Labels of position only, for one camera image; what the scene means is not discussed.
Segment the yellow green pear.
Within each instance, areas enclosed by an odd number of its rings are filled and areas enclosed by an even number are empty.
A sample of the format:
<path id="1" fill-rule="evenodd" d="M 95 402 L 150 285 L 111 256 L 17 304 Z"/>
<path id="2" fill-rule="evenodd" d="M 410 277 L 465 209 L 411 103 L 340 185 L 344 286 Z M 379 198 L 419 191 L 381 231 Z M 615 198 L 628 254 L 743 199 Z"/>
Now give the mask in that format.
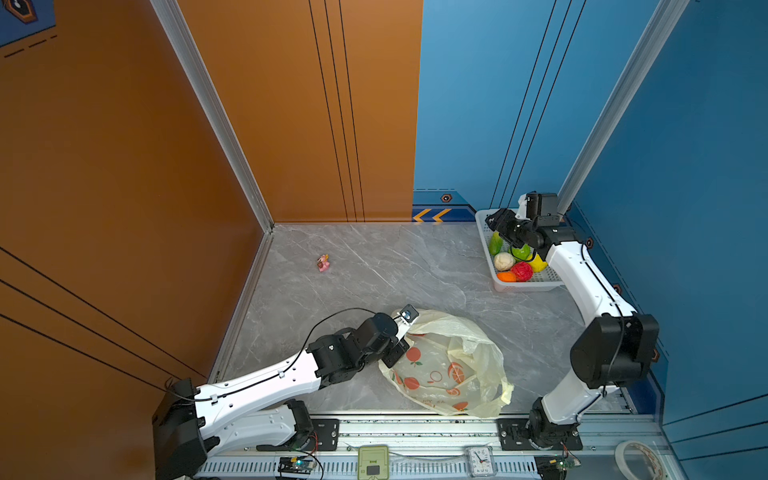
<path id="1" fill-rule="evenodd" d="M 488 240 L 488 252 L 489 255 L 494 258 L 504 250 L 504 240 L 501 238 L 498 232 L 493 232 Z"/>

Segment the yellow bumpy fruit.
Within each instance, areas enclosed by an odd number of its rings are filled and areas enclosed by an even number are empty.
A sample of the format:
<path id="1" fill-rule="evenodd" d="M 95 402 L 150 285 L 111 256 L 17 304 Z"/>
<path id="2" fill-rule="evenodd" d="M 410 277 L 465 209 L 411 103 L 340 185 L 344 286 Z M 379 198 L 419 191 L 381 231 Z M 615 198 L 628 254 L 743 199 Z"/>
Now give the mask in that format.
<path id="1" fill-rule="evenodd" d="M 540 273 L 548 267 L 548 263 L 539 254 L 535 254 L 527 263 L 531 266 L 534 273 Z"/>

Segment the cream bumpy fruit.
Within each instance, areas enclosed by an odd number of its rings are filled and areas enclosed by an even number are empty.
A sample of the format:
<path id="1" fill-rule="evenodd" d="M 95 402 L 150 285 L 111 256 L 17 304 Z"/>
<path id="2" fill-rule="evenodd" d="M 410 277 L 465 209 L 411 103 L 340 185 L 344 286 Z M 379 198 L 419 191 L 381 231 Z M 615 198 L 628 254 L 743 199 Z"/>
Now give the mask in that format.
<path id="1" fill-rule="evenodd" d="M 497 272 L 509 271 L 515 263 L 515 257 L 508 252 L 500 252 L 493 257 L 493 266 Z"/>

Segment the red fruit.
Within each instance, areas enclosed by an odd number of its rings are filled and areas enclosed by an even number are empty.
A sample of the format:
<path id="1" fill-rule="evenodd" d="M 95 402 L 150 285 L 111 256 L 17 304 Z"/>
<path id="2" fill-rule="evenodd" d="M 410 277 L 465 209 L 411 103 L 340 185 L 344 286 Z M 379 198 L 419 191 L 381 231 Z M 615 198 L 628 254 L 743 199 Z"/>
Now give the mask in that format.
<path id="1" fill-rule="evenodd" d="M 517 282 L 528 282 L 533 278 L 534 272 L 531 266 L 527 262 L 518 262 L 511 269 L 516 277 Z"/>

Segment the orange tangerine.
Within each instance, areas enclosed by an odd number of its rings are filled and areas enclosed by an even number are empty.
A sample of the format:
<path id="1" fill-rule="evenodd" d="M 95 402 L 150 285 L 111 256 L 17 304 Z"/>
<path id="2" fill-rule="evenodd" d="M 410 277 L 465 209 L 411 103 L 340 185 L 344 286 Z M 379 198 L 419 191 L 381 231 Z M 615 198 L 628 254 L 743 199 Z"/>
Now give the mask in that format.
<path id="1" fill-rule="evenodd" d="M 512 271 L 503 271 L 498 272 L 496 274 L 496 277 L 499 281 L 505 282 L 505 283 L 515 283 L 517 282 L 517 277 Z"/>

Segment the yellow translucent plastic bag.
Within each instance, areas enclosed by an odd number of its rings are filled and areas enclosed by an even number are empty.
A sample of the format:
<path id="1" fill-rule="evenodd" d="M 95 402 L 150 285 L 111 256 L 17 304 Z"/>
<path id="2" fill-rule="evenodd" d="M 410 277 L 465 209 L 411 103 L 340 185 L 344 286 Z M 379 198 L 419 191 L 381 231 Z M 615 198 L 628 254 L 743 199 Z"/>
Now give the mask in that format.
<path id="1" fill-rule="evenodd" d="M 470 319 L 422 310 L 405 336 L 406 353 L 383 376 L 412 402 L 435 413 L 495 418 L 509 405 L 500 348 Z"/>

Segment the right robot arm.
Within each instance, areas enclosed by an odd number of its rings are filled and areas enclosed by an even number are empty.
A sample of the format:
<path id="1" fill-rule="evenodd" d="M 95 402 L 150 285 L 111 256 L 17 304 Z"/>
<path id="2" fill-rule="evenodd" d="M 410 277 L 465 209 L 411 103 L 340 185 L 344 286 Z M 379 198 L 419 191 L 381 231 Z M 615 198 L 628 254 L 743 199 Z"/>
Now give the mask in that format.
<path id="1" fill-rule="evenodd" d="M 646 378 L 659 323 L 651 315 L 638 313 L 609 285 L 572 228 L 543 216 L 520 218 L 507 208 L 488 215 L 485 223 L 509 244 L 527 245 L 542 254 L 584 320 L 585 330 L 570 350 L 570 370 L 551 392 L 533 403 L 526 426 L 517 431 L 534 448 L 558 448 L 578 433 L 589 408 Z"/>

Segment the white plastic basket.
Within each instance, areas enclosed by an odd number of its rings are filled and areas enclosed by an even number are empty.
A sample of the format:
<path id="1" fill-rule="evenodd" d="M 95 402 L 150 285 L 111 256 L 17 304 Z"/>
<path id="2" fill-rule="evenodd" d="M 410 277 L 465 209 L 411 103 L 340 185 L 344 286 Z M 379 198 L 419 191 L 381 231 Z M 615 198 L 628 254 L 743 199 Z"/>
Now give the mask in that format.
<path id="1" fill-rule="evenodd" d="M 511 245 L 497 236 L 486 223 L 486 218 L 496 213 L 496 209 L 478 210 L 475 213 L 475 223 L 480 235 L 486 270 L 490 274 L 492 289 L 499 293 L 505 292 L 546 292 L 564 285 L 564 282 L 542 260 L 534 260 L 532 267 L 523 267 L 522 261 L 516 260 L 515 265 L 502 272 L 497 269 L 496 255 L 491 252 L 491 244 L 500 247 L 499 254 L 504 258 L 511 257 Z"/>

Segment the small pink toy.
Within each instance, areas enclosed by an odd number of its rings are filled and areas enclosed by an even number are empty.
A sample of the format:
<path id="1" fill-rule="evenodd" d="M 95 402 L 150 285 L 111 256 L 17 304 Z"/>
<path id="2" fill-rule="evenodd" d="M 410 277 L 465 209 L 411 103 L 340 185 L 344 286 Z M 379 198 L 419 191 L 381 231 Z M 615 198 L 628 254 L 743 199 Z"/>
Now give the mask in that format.
<path id="1" fill-rule="evenodd" d="M 319 272 L 325 272 L 330 268 L 330 257 L 323 254 L 317 259 L 317 268 Z"/>

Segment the green square device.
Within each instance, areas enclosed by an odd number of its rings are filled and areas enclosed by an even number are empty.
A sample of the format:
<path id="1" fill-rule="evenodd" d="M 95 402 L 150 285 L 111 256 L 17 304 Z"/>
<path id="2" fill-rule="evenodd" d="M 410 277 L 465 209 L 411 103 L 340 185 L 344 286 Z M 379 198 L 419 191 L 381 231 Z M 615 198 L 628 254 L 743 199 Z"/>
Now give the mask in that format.
<path id="1" fill-rule="evenodd" d="M 358 449 L 357 479 L 390 479 L 389 448 L 387 446 L 362 446 Z"/>

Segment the small white clock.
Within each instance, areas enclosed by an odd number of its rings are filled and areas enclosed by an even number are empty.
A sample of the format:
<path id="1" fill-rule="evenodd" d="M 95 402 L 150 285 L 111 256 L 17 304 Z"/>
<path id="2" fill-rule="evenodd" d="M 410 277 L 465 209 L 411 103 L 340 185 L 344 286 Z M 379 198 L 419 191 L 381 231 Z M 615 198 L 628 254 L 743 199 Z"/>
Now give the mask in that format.
<path id="1" fill-rule="evenodd" d="M 467 471 L 471 478 L 487 478 L 496 475 L 492 448 L 490 446 L 470 446 L 465 450 Z"/>

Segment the circuit board right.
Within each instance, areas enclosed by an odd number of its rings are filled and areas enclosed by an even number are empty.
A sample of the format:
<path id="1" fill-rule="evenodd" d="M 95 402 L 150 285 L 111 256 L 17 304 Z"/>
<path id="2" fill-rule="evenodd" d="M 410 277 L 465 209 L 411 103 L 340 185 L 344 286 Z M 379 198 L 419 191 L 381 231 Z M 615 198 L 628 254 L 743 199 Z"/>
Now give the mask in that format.
<path id="1" fill-rule="evenodd" d="M 534 460 L 542 480 L 566 480 L 570 471 L 582 465 L 582 462 L 574 456 L 537 456 Z"/>

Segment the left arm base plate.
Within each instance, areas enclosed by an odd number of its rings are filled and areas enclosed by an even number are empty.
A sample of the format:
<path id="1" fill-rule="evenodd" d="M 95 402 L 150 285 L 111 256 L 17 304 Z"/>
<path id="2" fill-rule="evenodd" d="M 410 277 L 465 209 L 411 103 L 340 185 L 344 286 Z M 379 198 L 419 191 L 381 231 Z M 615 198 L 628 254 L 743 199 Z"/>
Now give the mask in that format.
<path id="1" fill-rule="evenodd" d="M 313 418 L 312 423 L 313 430 L 308 434 L 297 434 L 282 445 L 259 445 L 256 449 L 260 452 L 306 451 L 315 453 L 336 451 L 339 440 L 339 420 Z"/>

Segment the aluminium front rail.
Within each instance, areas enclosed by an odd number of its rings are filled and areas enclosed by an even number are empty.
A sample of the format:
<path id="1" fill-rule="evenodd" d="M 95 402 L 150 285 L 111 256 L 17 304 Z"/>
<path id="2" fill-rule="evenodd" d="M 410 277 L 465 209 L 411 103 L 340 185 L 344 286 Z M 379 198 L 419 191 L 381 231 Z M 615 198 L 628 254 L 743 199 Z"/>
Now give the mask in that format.
<path id="1" fill-rule="evenodd" d="M 282 456 L 310 456 L 319 473 L 309 479 L 357 479 L 358 449 L 385 445 L 389 448 L 390 479 L 541 479 L 536 470 L 537 456 L 577 457 L 582 465 L 568 473 L 567 479 L 625 479 L 614 459 L 622 442 L 638 441 L 660 456 L 665 479 L 683 479 L 685 473 L 654 418 L 609 412 L 589 413 L 578 427 L 581 451 L 565 447 L 554 451 L 503 451 L 496 421 L 522 418 L 503 414 L 497 419 L 478 419 L 466 415 L 441 417 L 435 414 L 395 412 L 390 415 L 366 412 L 341 412 L 314 418 L 338 419 L 336 451 L 260 452 L 244 447 L 210 457 L 193 479 L 277 479 L 276 468 Z M 471 478 L 465 450 L 470 446 L 492 448 L 496 475 Z"/>

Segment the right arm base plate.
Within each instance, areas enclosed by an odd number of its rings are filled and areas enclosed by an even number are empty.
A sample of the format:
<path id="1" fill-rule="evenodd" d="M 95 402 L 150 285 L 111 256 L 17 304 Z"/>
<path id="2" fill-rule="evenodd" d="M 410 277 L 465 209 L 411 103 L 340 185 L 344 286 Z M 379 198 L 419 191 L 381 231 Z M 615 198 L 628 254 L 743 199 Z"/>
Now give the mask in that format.
<path id="1" fill-rule="evenodd" d="M 562 447 L 569 451 L 583 449 L 577 424 L 558 425 L 544 421 L 532 425 L 528 419 L 500 418 L 496 426 L 503 451 L 554 451 Z"/>

